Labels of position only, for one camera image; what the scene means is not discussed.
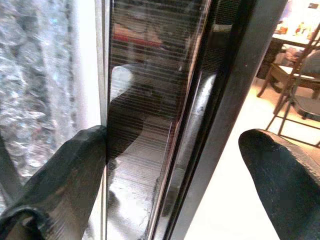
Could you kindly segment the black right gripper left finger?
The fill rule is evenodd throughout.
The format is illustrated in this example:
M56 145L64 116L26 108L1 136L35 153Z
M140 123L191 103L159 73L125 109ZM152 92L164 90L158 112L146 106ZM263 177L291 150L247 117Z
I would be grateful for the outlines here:
M25 184L4 144L0 188L7 208L0 216L3 240L80 240L89 222L106 165L107 129L79 131Z

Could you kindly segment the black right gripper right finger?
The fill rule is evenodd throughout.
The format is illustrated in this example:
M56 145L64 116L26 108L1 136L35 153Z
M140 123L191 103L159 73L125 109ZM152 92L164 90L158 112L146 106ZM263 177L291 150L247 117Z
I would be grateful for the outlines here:
M266 130L238 145L259 199L281 240L320 238L320 165L298 145Z

